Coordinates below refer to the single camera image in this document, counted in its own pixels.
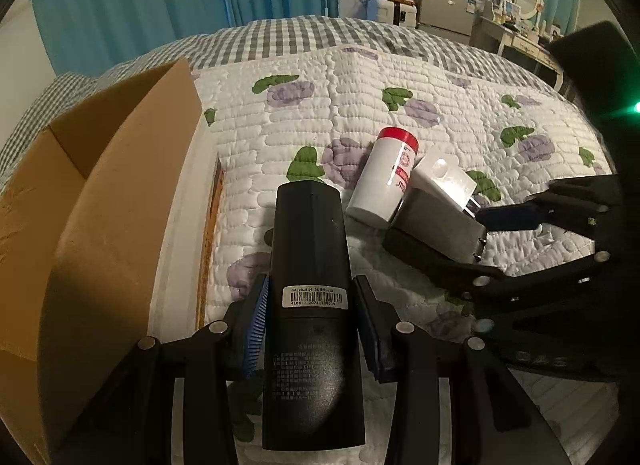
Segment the black tube bottle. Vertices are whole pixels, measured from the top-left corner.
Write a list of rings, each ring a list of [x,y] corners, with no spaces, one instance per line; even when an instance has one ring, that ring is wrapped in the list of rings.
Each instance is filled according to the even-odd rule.
[[[264,449],[326,451],[366,440],[350,281],[340,193],[311,180],[280,186],[266,315]]]

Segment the black rectangular box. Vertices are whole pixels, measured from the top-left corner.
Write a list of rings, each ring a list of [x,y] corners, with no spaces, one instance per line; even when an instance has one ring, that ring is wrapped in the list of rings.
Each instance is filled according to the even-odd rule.
[[[479,263],[487,230],[468,214],[432,193],[411,189],[386,231],[434,249],[456,263]]]

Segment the white charger plug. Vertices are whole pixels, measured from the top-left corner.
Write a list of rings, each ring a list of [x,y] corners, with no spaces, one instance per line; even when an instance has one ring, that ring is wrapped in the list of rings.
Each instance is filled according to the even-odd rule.
[[[428,149],[414,165],[409,184],[472,218],[480,210],[480,204],[473,198],[476,182],[460,168],[455,158],[435,148]]]

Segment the white bottle red cap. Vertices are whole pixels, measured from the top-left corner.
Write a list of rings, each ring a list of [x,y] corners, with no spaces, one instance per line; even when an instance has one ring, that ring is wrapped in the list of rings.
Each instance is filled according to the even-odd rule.
[[[416,162],[419,141],[400,127],[378,133],[346,207],[346,215],[375,229],[385,229],[404,197]]]

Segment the white vanity table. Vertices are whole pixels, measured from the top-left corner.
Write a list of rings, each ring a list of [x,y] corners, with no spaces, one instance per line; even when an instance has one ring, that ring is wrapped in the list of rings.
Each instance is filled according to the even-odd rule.
[[[502,57],[506,48],[511,48],[526,58],[537,63],[535,72],[541,66],[551,70],[555,75],[553,89],[559,92],[564,83],[564,74],[561,66],[550,55],[549,51],[525,38],[522,34],[514,32],[505,26],[493,22],[487,18],[477,16],[472,25],[470,45],[480,48]]]

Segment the cardboard box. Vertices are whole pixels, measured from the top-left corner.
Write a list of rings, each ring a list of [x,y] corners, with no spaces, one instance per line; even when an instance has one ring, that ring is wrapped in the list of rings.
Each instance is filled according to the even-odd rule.
[[[202,105],[186,60],[58,115],[1,194],[1,418],[49,464],[148,329],[160,248]]]

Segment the silver mini fridge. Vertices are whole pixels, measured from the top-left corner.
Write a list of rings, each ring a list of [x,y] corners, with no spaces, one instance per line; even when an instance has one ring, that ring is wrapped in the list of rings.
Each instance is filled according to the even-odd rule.
[[[418,29],[469,45],[475,13],[475,0],[420,0]]]

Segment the floral quilted white blanket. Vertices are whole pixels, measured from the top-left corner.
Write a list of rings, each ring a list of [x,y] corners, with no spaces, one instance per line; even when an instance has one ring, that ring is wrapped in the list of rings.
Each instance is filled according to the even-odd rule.
[[[612,170],[582,111],[530,77],[502,84],[354,43],[223,64],[192,52],[188,61],[205,118],[188,181],[222,173],[206,320],[268,269],[278,188],[311,180],[341,194],[352,270],[404,318],[460,343],[482,324],[473,307],[382,248],[413,185],[459,173],[465,199],[511,205],[552,179]]]

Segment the grey checked bed sheet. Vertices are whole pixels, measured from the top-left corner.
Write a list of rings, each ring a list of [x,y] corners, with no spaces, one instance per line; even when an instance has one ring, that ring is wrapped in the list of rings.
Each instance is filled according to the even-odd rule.
[[[192,35],[116,64],[97,77],[67,72],[55,78],[23,114],[1,150],[1,183],[43,128],[79,102],[127,78],[186,58],[192,70],[248,60],[281,57],[341,44],[422,59],[454,73],[491,83],[528,88],[562,103],[567,101],[539,77],[515,63],[427,32],[357,18],[303,16],[252,21],[213,34]]]

